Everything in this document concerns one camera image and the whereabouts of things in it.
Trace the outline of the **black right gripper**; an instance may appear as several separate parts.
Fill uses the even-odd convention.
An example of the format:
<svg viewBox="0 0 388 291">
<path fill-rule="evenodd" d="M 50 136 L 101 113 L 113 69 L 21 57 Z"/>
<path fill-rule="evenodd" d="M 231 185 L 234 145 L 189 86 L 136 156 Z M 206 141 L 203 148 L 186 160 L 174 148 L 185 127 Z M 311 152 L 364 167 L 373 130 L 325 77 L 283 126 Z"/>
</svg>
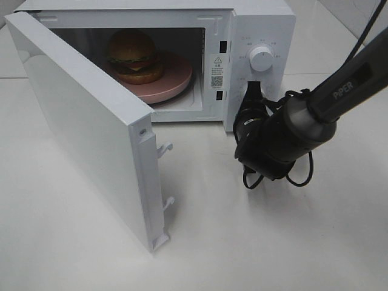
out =
<svg viewBox="0 0 388 291">
<path fill-rule="evenodd" d="M 249 81 L 233 124 L 237 137 L 235 158 L 252 170 L 272 170 L 273 161 L 264 150 L 261 127 L 269 117 L 259 81 Z"/>
</svg>

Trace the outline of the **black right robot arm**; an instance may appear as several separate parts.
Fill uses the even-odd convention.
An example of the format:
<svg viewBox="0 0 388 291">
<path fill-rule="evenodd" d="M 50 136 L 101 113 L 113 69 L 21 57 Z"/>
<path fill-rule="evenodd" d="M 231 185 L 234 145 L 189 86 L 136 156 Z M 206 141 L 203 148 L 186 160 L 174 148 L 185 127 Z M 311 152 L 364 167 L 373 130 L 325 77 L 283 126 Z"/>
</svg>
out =
<svg viewBox="0 0 388 291">
<path fill-rule="evenodd" d="M 233 124 L 235 158 L 248 172 L 282 179 L 295 161 L 330 140 L 337 120 L 387 87 L 387 30 L 316 89 L 263 97 L 250 81 Z"/>
</svg>

